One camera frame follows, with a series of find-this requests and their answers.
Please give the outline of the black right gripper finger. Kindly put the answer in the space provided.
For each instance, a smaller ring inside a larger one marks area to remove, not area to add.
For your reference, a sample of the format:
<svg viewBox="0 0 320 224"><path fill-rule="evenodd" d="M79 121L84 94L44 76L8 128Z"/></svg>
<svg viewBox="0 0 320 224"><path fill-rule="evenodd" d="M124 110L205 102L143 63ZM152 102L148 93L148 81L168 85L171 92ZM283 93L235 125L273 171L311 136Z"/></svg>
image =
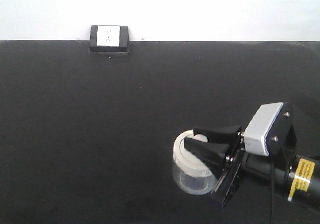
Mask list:
<svg viewBox="0 0 320 224"><path fill-rule="evenodd" d="M230 144L206 143L193 138L185 138L184 147L199 158L216 178L222 176L225 159L231 148Z"/></svg>
<svg viewBox="0 0 320 224"><path fill-rule="evenodd" d="M202 134L207 137L208 142L219 144L236 143L239 139L239 132L241 131L241 126L228 126L214 129L195 127L193 129L194 135Z"/></svg>

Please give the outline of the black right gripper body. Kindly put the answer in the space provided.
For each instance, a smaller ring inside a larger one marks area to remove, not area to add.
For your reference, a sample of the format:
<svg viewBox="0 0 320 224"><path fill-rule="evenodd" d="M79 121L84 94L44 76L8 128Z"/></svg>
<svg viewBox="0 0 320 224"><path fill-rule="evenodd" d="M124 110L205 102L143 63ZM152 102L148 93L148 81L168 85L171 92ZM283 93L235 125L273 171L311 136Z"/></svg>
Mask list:
<svg viewBox="0 0 320 224"><path fill-rule="evenodd" d="M256 178L270 185L271 194L287 196L290 168L296 157L297 137L293 126L293 107L284 105L267 135L269 156L250 154L245 149L244 131L239 132L238 141L232 144L231 161L218 179L211 198L224 209L237 191L242 176Z"/></svg>

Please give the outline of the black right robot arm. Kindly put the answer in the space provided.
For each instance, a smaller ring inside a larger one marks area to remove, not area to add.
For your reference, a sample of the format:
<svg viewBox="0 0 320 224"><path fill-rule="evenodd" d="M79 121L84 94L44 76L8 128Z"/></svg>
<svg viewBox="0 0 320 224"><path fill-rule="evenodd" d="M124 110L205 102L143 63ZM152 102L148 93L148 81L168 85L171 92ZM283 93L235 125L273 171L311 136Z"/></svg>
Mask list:
<svg viewBox="0 0 320 224"><path fill-rule="evenodd" d="M222 130L196 128L185 148L217 177L211 198L224 208L249 176L270 185L273 195L320 209L320 159L297 153L293 109L287 102L260 106L248 126Z"/></svg>

